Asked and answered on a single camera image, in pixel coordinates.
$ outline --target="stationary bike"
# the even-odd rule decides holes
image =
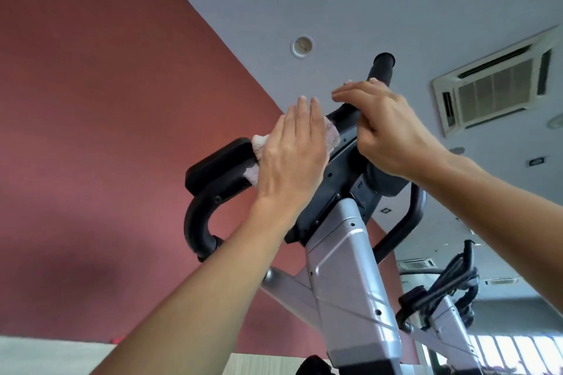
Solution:
[[[394,65],[393,55],[379,54],[368,78],[389,86]],[[463,252],[428,291],[419,286],[401,296],[396,315],[389,304],[377,264],[418,225],[426,192],[411,184],[406,215],[372,249],[365,223],[382,196],[397,196],[409,182],[380,171],[359,153],[359,116],[349,104],[327,116],[341,142],[330,156],[319,189],[285,236],[286,243],[299,242],[305,248],[306,265],[296,276],[271,267],[261,289],[320,331],[341,375],[401,374],[399,329],[445,356],[452,371],[482,375],[466,330],[474,317],[471,303],[479,281],[473,242],[465,242]],[[223,242],[210,234],[209,218],[222,203],[250,187],[243,173],[256,161],[250,139],[239,138],[187,170],[185,186],[194,198],[186,212],[184,235],[201,262]],[[452,295],[458,289],[467,292],[454,303]],[[421,327],[409,321],[415,313]]]

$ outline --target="towel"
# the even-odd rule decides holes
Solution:
[[[336,127],[329,121],[326,117],[324,118],[324,126],[327,128],[327,153],[330,155],[336,146],[340,144],[340,134]],[[252,149],[254,150],[254,154],[260,162],[262,158],[262,152],[264,151],[264,146],[266,145],[266,141],[268,141],[268,137],[270,135],[266,135],[262,137],[261,135],[255,135],[252,137]],[[258,172],[260,171],[260,166],[258,163],[255,163],[254,166],[247,168],[244,171],[244,177],[254,186],[258,184]]]

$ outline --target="exercise bike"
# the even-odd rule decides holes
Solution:
[[[368,79],[375,77],[389,86],[394,65],[391,54],[377,55]],[[341,142],[330,156],[319,189],[285,236],[286,243],[303,245],[306,266],[296,276],[271,267],[261,289],[320,331],[327,355],[341,375],[401,374],[399,329],[445,356],[452,371],[482,375],[466,330],[474,317],[471,302],[478,287],[473,242],[465,242],[463,252],[428,291],[419,286],[402,295],[396,315],[389,304],[377,264],[418,225],[426,192],[411,184],[406,215],[372,249],[365,223],[382,196],[397,196],[409,182],[383,173],[359,153],[359,116],[349,104],[327,116]],[[187,170],[185,186],[194,199],[186,212],[184,235],[201,262],[222,243],[210,234],[209,218],[222,203],[250,187],[243,173],[255,163],[250,139],[239,138]],[[454,303],[452,295],[458,289],[467,292]],[[409,321],[415,313],[421,327]]]

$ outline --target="ceiling air conditioner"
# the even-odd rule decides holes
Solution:
[[[535,107],[545,95],[558,27],[432,81],[446,137]]]

